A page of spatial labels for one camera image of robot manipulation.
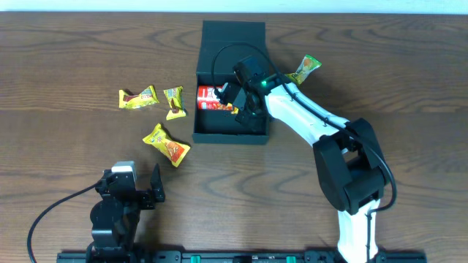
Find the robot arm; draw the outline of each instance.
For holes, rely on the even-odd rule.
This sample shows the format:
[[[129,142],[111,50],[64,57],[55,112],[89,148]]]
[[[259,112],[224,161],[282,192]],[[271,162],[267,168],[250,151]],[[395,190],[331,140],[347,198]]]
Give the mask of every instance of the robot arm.
[[[347,119],[335,116],[311,99],[302,94],[294,83],[288,83],[287,87],[293,92],[296,100],[301,100],[316,112],[328,117],[328,119],[344,128]],[[272,89],[269,95],[265,97],[265,104],[268,112],[273,118],[279,119],[291,127],[311,146],[323,135],[335,134],[338,130],[332,126],[323,123],[317,116],[304,109],[296,100],[285,91],[282,85]]]
[[[291,129],[305,139],[312,147],[324,135],[332,135],[337,129],[327,125],[317,116],[304,109],[296,100],[301,100],[330,121],[345,128],[349,122],[345,118],[335,116],[321,106],[304,96],[294,83],[288,83],[287,87],[295,94],[295,100],[285,91],[282,85],[271,90],[265,97],[265,104],[270,115],[286,123]],[[380,200],[372,200],[359,208],[355,215],[350,215],[346,210],[338,211],[340,237],[338,250],[348,263],[362,263],[366,261],[367,245],[367,217],[369,210],[379,206]],[[371,220],[370,257],[373,258],[377,252],[375,244],[375,216]]]
[[[365,262],[369,240],[369,258],[373,258],[378,252],[374,239],[375,216],[368,224],[367,215],[378,207],[383,187],[389,180],[368,148],[315,114],[370,142],[375,154],[383,160],[370,124],[364,119],[349,122],[329,113],[304,96],[284,75],[267,76],[253,57],[245,58],[233,69],[241,85],[226,83],[217,94],[220,102],[239,108],[236,120],[253,130],[270,115],[285,122],[313,147],[320,188],[338,210],[340,254],[348,263]],[[357,151],[358,157],[345,161],[343,154],[348,151]]]

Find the open box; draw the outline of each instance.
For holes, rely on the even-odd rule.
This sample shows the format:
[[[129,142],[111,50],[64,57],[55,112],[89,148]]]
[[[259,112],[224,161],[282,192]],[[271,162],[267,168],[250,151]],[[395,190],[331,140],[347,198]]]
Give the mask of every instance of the open box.
[[[197,65],[197,92],[200,85],[213,85],[211,63],[216,53],[234,42],[248,42],[268,55],[265,46],[265,23],[203,21],[202,43]],[[215,83],[237,83],[233,66],[242,58],[256,56],[260,66],[268,71],[268,62],[254,49],[247,46],[232,46],[223,50],[214,68]],[[269,118],[265,118],[264,129],[252,131],[237,121],[235,115],[226,110],[199,110],[195,102],[195,125],[192,135],[196,143],[266,144],[268,141]]]

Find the wood grain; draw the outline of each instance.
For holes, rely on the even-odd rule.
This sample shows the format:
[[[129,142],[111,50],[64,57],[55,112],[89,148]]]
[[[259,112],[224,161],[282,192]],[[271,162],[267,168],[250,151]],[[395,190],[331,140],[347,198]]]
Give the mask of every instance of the wood grain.
[[[366,118],[399,199],[377,242],[468,257],[468,19],[440,15],[0,13],[0,262],[27,262],[26,236],[48,205],[135,160],[139,187],[161,165],[166,203],[144,212],[151,248],[282,249],[336,245],[336,211],[312,150],[278,121],[267,145],[194,145],[195,69],[203,20],[265,21],[284,72],[304,54],[323,65],[301,86],[323,107]],[[118,109],[118,90],[153,84],[154,107]],[[188,116],[166,121],[162,89],[184,86]],[[179,168],[141,139],[162,122],[192,145]],[[39,262],[91,242],[92,192],[55,208],[34,233]]]

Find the black cable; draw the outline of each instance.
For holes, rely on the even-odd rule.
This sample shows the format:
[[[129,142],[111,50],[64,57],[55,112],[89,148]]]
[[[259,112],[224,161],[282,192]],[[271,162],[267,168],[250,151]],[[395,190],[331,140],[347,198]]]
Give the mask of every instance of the black cable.
[[[391,170],[388,167],[387,163],[377,154],[377,152],[374,150],[373,145],[370,142],[366,141],[364,138],[361,138],[356,134],[353,134],[351,131],[348,131],[348,130],[340,127],[340,125],[331,122],[330,120],[328,120],[327,117],[322,116],[317,111],[315,111],[314,109],[309,107],[307,104],[303,103],[301,100],[296,99],[296,95],[287,87],[286,83],[284,82],[283,78],[281,77],[281,75],[282,75],[281,72],[278,70],[278,68],[272,62],[272,60],[269,57],[267,57],[267,55],[264,54],[264,52],[261,51],[261,49],[259,49],[258,47],[254,46],[254,45],[251,45],[249,43],[237,42],[237,43],[232,43],[232,44],[229,44],[229,45],[225,45],[213,57],[213,61],[211,62],[211,81],[213,82],[213,88],[214,88],[215,95],[219,96],[219,94],[220,94],[220,92],[216,88],[216,83],[214,81],[214,66],[215,66],[215,63],[216,63],[216,59],[218,58],[218,55],[224,49],[226,49],[228,47],[236,46],[236,45],[243,45],[243,46],[247,46],[247,47],[250,47],[250,48],[256,50],[260,55],[263,56],[263,58],[265,58],[265,60],[273,68],[273,70],[275,71],[276,76],[278,76],[279,80],[281,81],[281,84],[282,84],[283,88],[291,96],[291,99],[295,100],[297,103],[299,103],[300,106],[307,109],[310,113],[315,115],[317,118],[319,118],[321,121],[323,121],[327,125],[332,126],[333,128],[339,130],[340,132],[343,132],[344,134],[346,134],[347,136],[352,138],[354,141],[360,143],[364,148],[368,149],[379,160],[379,162],[381,164],[381,165],[379,165],[380,169],[382,169],[382,171],[387,175],[388,180],[390,181],[390,184],[391,184],[391,187],[392,187],[392,197],[391,197],[391,199],[390,199],[390,201],[389,201],[389,203],[387,205],[385,205],[383,207],[378,207],[378,208],[369,210],[368,213],[366,214],[366,217],[368,219],[368,223],[367,223],[368,224],[368,226],[367,226],[367,228],[368,228],[368,232],[367,232],[367,262],[369,262],[369,260],[370,260],[370,258],[369,258],[370,257],[370,242],[371,242],[370,241],[370,239],[371,239],[370,238],[370,236],[371,236],[370,228],[371,228],[371,219],[372,219],[371,214],[376,213],[376,212],[385,211],[385,210],[391,208],[395,204],[395,201],[396,201],[396,195],[397,195],[396,182],[395,182],[395,178],[393,176],[393,173],[391,172]]]
[[[34,221],[34,223],[32,224],[31,228],[29,229],[29,233],[28,233],[28,241],[27,241],[27,246],[28,246],[28,254],[29,254],[29,259],[31,260],[32,263],[37,263],[36,261],[36,258],[34,257],[34,253],[32,251],[32,233],[34,232],[34,229],[36,228],[37,224],[39,223],[39,221],[45,216],[46,213],[48,213],[49,211],[51,211],[54,207],[56,207],[57,205],[60,205],[61,203],[65,202],[65,201],[68,201],[70,200],[71,198],[73,197],[76,197],[76,196],[79,196],[80,194],[82,193],[85,193],[93,188],[95,188],[96,186],[98,186],[100,184],[100,182],[97,182],[95,183],[94,185],[92,186],[89,186],[81,191],[78,191],[72,195],[69,195],[68,197],[65,197],[63,199],[60,199],[59,201],[57,202],[54,202],[51,206],[47,207],[37,218],[36,220]]]
[[[91,262],[93,246],[94,246],[94,241],[91,242],[91,244],[89,244],[88,247],[86,248],[85,263],[90,263]]]

